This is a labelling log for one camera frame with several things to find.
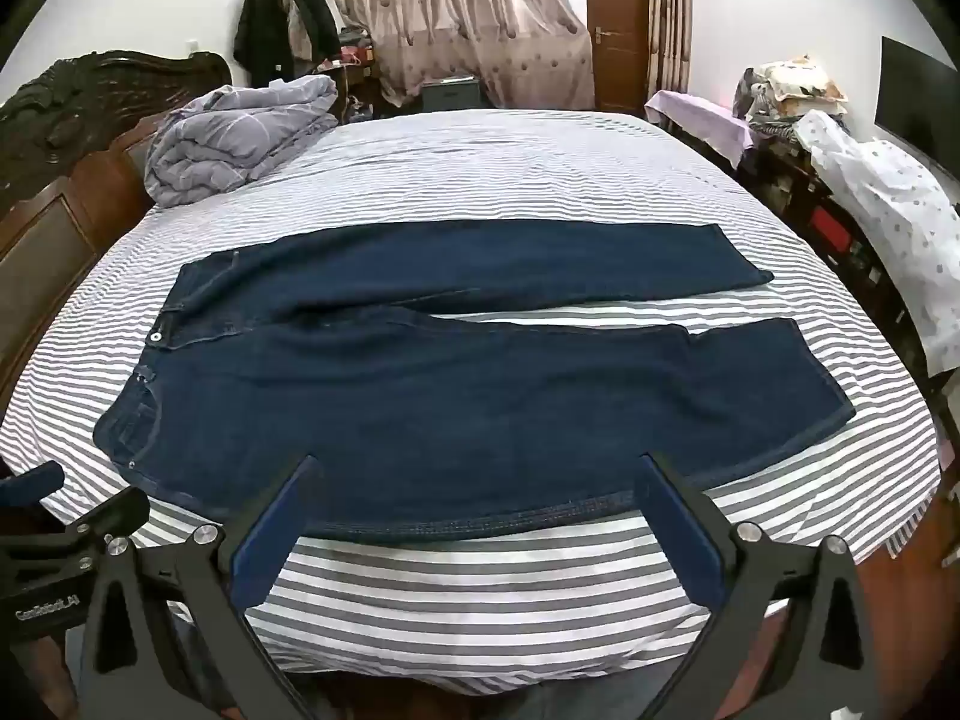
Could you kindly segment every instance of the jeans pocket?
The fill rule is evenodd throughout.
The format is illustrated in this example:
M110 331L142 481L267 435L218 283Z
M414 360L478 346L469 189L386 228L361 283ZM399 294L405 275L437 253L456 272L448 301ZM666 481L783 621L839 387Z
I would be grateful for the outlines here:
M133 396L124 398L113 423L114 461L134 469L138 459L146 454L160 432L160 393L155 381L135 373L131 385Z
M189 311L215 282L236 269L240 250L215 251L181 268L173 290L167 296L165 311Z

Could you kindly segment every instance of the tv screen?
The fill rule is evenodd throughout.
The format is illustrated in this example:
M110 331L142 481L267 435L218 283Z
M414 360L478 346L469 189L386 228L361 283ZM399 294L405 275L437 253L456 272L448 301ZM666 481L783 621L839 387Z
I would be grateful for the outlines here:
M960 74L883 38L877 125L960 178Z

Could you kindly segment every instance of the metal bolt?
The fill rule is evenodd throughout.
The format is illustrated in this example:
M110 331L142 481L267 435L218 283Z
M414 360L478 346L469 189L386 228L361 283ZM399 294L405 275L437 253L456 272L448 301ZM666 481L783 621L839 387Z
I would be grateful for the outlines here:
M107 555L123 555L126 552L127 547L130 546L130 542L123 536L117 536L117 538L112 538L110 543L107 545Z
M843 707L843 709L834 709L830 713L830 720L860 720L863 717L863 712L856 712L854 714L850 711L850 707Z
M847 552L847 543L840 536L827 536L827 549L834 555L844 555Z
M756 543L763 538L763 531L760 525L754 522L741 522L736 526L736 534L740 536L743 541L749 541L750 543Z
M213 541L215 538L217 538L216 525L200 525L200 527L193 532L193 541L198 544L209 544L210 541Z

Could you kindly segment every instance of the black jacket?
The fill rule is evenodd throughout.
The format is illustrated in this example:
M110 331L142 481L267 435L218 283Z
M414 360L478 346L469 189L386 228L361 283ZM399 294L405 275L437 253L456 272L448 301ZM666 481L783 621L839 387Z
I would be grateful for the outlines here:
M253 86L268 86L273 79L294 79L294 55L282 0L243 0L233 57L250 72Z
M340 56L340 33L326 0L294 0L294 3L310 37L313 61L320 64L325 59Z

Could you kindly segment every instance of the blue gripper pad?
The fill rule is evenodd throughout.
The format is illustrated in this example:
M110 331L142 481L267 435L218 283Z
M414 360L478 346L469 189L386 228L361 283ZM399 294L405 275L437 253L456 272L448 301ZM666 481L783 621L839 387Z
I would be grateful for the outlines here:
M64 469L46 461L19 476L0 480L0 506L30 506L64 486Z
M307 455L237 546L230 562L230 603L237 610L262 604L287 556L304 532L320 462Z
M710 611L720 610L727 600L722 557L649 455L640 458L635 496L690 601Z

